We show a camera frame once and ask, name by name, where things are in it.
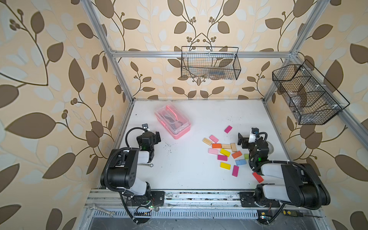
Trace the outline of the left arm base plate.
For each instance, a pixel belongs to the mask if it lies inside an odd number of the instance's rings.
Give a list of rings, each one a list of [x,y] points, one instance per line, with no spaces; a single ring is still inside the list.
[[[144,207],[161,207],[164,204],[165,192],[164,191],[147,191],[145,195],[134,196],[127,199],[129,206],[144,206]]]

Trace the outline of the wooden block upright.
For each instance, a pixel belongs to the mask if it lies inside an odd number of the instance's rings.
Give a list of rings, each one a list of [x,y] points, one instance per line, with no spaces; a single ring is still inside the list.
[[[237,146],[236,146],[235,143],[231,143],[231,150],[232,150],[232,152],[237,152],[238,151]]]

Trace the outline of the red block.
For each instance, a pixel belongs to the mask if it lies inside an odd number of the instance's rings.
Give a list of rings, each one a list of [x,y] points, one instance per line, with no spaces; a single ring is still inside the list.
[[[258,173],[253,172],[253,173],[252,173],[252,175],[254,176],[255,180],[256,180],[259,184],[261,184],[261,183],[264,181],[263,177],[262,177],[261,175],[259,175]]]

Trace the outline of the yellow block upper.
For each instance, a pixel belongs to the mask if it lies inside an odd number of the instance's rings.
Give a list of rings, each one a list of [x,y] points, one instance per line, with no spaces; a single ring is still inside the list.
[[[227,151],[226,149],[221,149],[220,154],[229,157],[231,155],[231,153],[229,151]]]

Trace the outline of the yellow block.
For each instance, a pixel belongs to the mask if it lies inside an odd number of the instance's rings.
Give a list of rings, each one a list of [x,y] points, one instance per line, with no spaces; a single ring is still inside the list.
[[[223,169],[226,169],[226,170],[230,170],[231,169],[231,165],[228,164],[228,163],[221,162],[220,163],[220,168],[223,168]]]
[[[231,153],[229,151],[227,151],[226,149],[221,149],[220,154],[229,157],[231,155]]]

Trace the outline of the blue block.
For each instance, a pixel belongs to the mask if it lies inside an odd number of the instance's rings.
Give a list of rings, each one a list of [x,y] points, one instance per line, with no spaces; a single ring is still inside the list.
[[[241,159],[241,160],[236,160],[235,163],[237,166],[241,166],[241,165],[246,165],[247,161],[245,159]]]

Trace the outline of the yellow block lower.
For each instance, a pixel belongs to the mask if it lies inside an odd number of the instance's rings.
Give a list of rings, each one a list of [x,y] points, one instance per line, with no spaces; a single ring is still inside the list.
[[[230,170],[231,169],[231,165],[228,164],[228,163],[221,162],[220,163],[220,168],[223,168],[223,169],[226,169],[226,170]]]

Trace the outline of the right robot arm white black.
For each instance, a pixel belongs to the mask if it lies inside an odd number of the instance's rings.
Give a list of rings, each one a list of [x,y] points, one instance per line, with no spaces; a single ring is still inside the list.
[[[240,192],[244,208],[291,205],[310,210],[327,206],[331,197],[309,163],[269,160],[268,134],[254,129],[249,137],[238,135],[238,145],[249,150],[248,164],[258,185],[253,192]]]

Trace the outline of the white tape roll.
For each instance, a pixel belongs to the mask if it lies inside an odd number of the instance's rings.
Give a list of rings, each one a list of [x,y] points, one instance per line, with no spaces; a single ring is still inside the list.
[[[269,154],[272,154],[274,152],[274,146],[269,141],[267,141],[266,143],[267,143],[267,147],[269,149]]]

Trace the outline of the orange block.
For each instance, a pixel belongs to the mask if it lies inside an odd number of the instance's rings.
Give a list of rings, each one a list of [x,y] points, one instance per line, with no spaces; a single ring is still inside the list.
[[[221,149],[222,148],[222,144],[220,144],[220,143],[213,143],[212,144],[212,148],[214,148],[214,149]]]

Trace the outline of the red-orange block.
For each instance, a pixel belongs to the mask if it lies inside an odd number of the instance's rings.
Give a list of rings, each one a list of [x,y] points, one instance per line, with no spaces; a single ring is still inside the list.
[[[232,154],[232,157],[233,157],[234,159],[237,159],[237,158],[239,158],[239,157],[241,157],[241,156],[242,156],[242,153],[241,153],[240,151],[234,152],[234,153]]]

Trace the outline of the pink plastic toolbox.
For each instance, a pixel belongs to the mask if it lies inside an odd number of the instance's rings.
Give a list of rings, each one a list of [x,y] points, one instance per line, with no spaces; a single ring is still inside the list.
[[[191,129],[189,118],[173,104],[159,107],[155,111],[155,116],[175,140],[184,136]]]

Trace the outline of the wooden block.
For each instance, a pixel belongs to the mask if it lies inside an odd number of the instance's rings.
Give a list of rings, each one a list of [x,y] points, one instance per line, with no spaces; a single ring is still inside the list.
[[[206,143],[207,145],[211,146],[212,145],[212,141],[207,139],[207,138],[203,138],[202,140],[204,143]]]
[[[230,144],[222,144],[221,147],[223,149],[231,149],[232,148]]]
[[[237,146],[236,146],[235,143],[231,143],[231,150],[232,150],[232,152],[237,152],[238,151]]]

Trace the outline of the magenta block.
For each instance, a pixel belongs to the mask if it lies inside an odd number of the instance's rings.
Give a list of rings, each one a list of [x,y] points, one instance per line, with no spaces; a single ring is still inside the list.
[[[239,167],[234,165],[232,170],[232,176],[238,177],[238,174],[239,174]]]
[[[225,156],[225,155],[218,155],[217,159],[218,159],[219,161],[227,162],[227,161],[228,161],[228,156]]]
[[[232,126],[227,126],[224,132],[228,134],[230,133],[231,130],[232,130]]]

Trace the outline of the light pink block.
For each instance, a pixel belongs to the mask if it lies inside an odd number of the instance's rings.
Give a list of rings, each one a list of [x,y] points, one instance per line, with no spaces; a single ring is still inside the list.
[[[219,139],[216,138],[215,136],[211,135],[210,137],[210,140],[213,142],[213,143],[218,143],[219,142]]]
[[[218,155],[219,154],[219,150],[218,149],[209,148],[208,153],[209,154],[213,154],[213,155]]]

